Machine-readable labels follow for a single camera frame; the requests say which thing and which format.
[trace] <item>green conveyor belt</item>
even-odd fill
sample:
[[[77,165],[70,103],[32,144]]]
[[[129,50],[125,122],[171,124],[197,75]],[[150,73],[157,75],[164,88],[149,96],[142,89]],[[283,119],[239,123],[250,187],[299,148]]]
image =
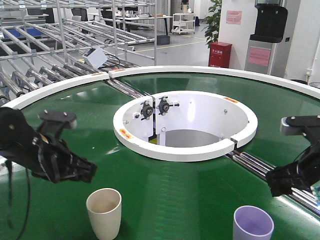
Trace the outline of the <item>green conveyor belt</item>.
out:
[[[302,136],[283,136],[280,119],[317,115],[317,99],[253,80],[205,73],[155,73],[119,78],[150,94],[194,90],[236,99],[258,118],[254,139],[241,151],[276,166],[294,160],[307,146]],[[53,184],[31,177],[30,217],[22,240],[95,240],[86,211],[87,196],[99,188],[122,194],[117,240],[231,240],[233,213],[242,205],[267,211],[274,220],[272,240],[319,240],[320,217],[285,196],[271,197],[268,185],[222,156],[202,162],[168,162],[123,146],[113,131],[113,115],[131,99],[95,82],[48,96],[23,110],[37,127],[44,109],[77,114],[77,128],[62,138],[76,154],[98,166],[91,184]],[[14,229],[7,225],[8,176],[0,175],[0,239],[18,235],[26,212],[24,171],[13,176]]]

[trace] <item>cup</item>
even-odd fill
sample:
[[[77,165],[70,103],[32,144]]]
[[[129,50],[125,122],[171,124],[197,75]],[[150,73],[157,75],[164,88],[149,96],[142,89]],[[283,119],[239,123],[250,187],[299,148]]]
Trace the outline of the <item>cup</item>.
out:
[[[233,215],[233,240],[270,240],[274,221],[256,206],[241,206]]]
[[[94,191],[86,200],[92,229],[99,240],[117,237],[121,222],[121,194],[113,188]]]

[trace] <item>purple cup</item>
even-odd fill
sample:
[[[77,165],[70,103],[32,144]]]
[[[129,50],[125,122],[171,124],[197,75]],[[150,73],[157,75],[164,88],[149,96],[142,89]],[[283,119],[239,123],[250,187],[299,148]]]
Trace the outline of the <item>purple cup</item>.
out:
[[[241,206],[233,215],[233,240],[270,240],[274,221],[256,206]]]

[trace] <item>power cord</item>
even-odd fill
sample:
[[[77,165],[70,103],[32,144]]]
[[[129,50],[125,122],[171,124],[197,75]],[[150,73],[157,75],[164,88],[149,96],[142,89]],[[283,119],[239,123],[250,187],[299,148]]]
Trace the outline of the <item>power cord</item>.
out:
[[[118,63],[115,64],[115,65],[107,65],[107,64],[104,63],[101,67],[98,68],[99,70],[106,69],[106,68],[114,68],[114,67],[117,67],[117,66],[119,66],[121,64],[121,60],[118,57],[116,57],[115,55],[112,55],[112,54],[105,54],[105,55],[115,58],[116,60],[118,60]]]
[[[5,166],[8,170],[8,178],[9,178],[9,200],[8,200],[8,206],[9,206],[9,213],[7,215],[7,224],[10,229],[14,228],[14,225],[11,220],[11,213],[12,213],[12,202],[13,202],[13,190],[12,190],[12,176],[13,176],[13,166],[12,166],[12,161],[6,160],[5,161]],[[26,183],[27,183],[27,204],[26,204],[26,213],[24,217],[24,222],[22,229],[19,233],[19,235],[16,237],[15,240],[20,240],[23,234],[25,233],[27,223],[29,220],[29,213],[30,213],[30,205],[31,205],[31,184],[30,184],[30,176],[29,176],[29,171],[26,168],[25,169],[25,175],[26,175]]]

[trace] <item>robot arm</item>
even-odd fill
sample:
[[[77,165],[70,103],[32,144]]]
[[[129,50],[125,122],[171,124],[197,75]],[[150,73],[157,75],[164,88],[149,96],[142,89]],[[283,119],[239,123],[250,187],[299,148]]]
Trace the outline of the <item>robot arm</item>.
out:
[[[320,116],[284,117],[280,131],[287,136],[303,135],[310,146],[297,161],[266,173],[272,196],[292,194],[292,188],[311,192],[320,180]]]
[[[90,183],[97,166],[71,152],[60,139],[63,129],[75,127],[77,116],[44,111],[39,118],[43,122],[34,130],[20,110],[0,107],[0,155],[30,169],[33,176],[53,183],[64,180]]]

